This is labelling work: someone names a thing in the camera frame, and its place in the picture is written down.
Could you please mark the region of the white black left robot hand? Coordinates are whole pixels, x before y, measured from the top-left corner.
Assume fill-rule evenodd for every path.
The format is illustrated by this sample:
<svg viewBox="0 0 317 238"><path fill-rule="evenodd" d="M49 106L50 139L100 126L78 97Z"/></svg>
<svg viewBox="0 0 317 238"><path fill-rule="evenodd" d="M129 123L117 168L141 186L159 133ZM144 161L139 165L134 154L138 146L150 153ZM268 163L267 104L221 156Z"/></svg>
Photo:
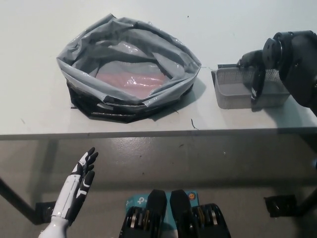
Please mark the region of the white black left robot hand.
<svg viewBox="0 0 317 238"><path fill-rule="evenodd" d="M92 147L77 162L66 178L52 213L52 217L60 217L75 221L90 190L95 177L94 162L98 152Z"/></svg>

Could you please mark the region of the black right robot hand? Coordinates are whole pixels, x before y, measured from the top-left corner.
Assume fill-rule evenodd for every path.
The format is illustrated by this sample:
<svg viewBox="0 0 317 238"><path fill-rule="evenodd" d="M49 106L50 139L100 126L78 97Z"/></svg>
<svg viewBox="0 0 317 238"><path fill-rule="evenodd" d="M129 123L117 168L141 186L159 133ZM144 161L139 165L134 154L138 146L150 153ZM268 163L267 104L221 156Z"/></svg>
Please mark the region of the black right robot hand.
<svg viewBox="0 0 317 238"><path fill-rule="evenodd" d="M238 68L253 67L255 69L251 88L251 102L255 105L262 94L266 76L266 68L263 61L263 51L256 50L244 54L238 60L236 66Z"/></svg>

